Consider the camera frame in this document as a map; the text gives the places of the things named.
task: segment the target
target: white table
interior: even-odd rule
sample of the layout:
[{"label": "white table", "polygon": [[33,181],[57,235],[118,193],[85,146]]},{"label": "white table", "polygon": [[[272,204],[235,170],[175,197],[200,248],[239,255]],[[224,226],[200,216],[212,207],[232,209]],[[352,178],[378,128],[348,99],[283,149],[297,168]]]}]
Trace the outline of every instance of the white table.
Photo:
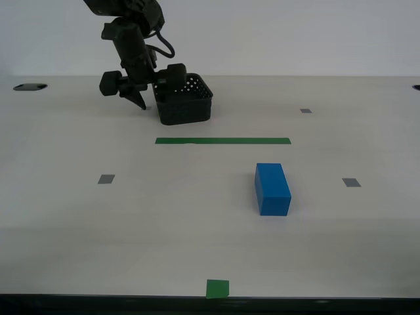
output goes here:
[{"label": "white table", "polygon": [[[143,112],[99,77],[3,82],[0,293],[205,295],[224,279],[240,297],[419,297],[420,78],[205,80],[211,120],[172,127],[151,91]],[[12,90],[25,82],[49,87]],[[259,216],[258,162],[282,163],[288,217]]]}]

